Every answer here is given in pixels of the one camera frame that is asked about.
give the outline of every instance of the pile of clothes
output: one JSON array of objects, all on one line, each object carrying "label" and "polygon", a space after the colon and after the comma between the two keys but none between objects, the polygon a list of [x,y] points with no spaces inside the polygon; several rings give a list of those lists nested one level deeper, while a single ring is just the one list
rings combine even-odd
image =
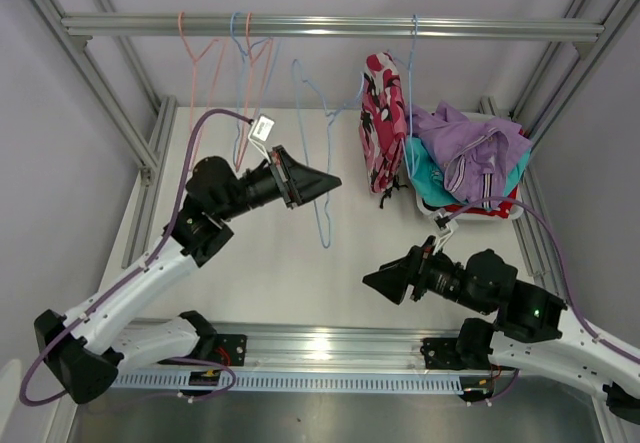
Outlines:
[{"label": "pile of clothes", "polygon": [[[415,105],[411,112],[413,137],[406,155],[411,182],[427,208],[455,211],[461,203],[489,196],[516,196],[531,154],[520,125],[502,118],[470,121],[445,102],[434,114]],[[507,218],[510,208],[492,201],[471,211]]]},{"label": "pile of clothes", "polygon": [[[360,140],[369,190],[382,195],[381,208],[404,186],[399,179],[404,158],[429,210],[455,211],[489,196],[515,198],[531,153],[520,125],[501,118],[470,121],[445,102],[434,114],[415,105],[407,109],[400,74],[386,52],[367,57],[363,90]],[[407,139],[409,116],[413,132]],[[510,209],[511,204],[493,200],[470,212],[508,218]]]}]

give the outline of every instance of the purple garment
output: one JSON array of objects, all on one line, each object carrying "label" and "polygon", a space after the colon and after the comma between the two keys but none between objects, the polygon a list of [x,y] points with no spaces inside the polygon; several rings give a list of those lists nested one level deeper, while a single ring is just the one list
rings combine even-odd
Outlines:
[{"label": "purple garment", "polygon": [[[504,196],[507,175],[530,148],[520,125],[502,118],[470,121],[441,101],[432,115],[413,105],[413,134],[444,174],[444,188],[458,201]],[[499,201],[486,203],[495,209]]]}]

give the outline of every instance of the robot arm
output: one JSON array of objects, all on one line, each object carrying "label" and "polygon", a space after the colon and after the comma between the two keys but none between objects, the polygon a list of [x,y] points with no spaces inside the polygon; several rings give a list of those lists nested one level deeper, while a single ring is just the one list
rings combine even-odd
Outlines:
[{"label": "robot arm", "polygon": [[[186,183],[187,196],[171,234],[165,228],[165,235],[116,279],[116,291],[92,295],[64,315],[47,310],[35,320],[40,351],[75,325],[45,363],[76,403],[104,393],[120,373],[172,357],[208,359],[217,333],[197,312],[146,330],[125,327],[159,294],[220,251],[233,236],[227,221],[278,198],[296,208],[341,185],[339,178],[297,163],[281,146],[266,156],[240,179],[220,157],[200,161]],[[126,278],[127,284],[118,287]]]},{"label": "robot arm", "polygon": [[492,250],[471,256],[464,267],[439,247],[431,236],[406,257],[363,278],[398,305],[412,285],[414,301],[432,291],[483,315],[496,312],[493,323],[465,320],[454,345],[425,339],[427,368],[489,370],[497,365],[531,371],[606,400],[616,416],[640,424],[640,365],[632,361],[640,350],[594,325],[599,336],[592,338],[562,299],[518,280],[517,269]]}]

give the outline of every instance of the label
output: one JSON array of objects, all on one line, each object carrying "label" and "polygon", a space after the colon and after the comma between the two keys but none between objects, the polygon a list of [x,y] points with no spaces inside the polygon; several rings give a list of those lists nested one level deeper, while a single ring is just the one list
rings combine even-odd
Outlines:
[{"label": "label", "polygon": [[251,132],[249,133],[250,138],[260,140],[262,142],[267,141],[269,133],[271,133],[271,128],[273,128],[274,124],[275,121],[272,119],[264,115],[260,115],[258,117],[258,121],[252,125]]}]

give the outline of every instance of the teal garment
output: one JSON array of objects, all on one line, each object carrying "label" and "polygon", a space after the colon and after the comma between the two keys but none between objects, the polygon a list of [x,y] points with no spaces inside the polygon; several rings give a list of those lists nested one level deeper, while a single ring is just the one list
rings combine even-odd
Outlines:
[{"label": "teal garment", "polygon": [[[427,149],[422,144],[422,140],[417,137],[412,137],[407,146],[407,156],[409,159],[413,158],[415,165],[415,174],[411,178],[414,188],[422,199],[429,206],[447,206],[460,204],[451,193],[444,189],[444,177],[442,171],[436,163],[433,161]],[[508,196],[511,191],[516,187],[520,178],[524,173],[524,169],[529,163],[529,156],[531,150],[528,150],[516,167],[511,170],[511,173],[507,176],[507,183],[504,188],[504,196]]]}]

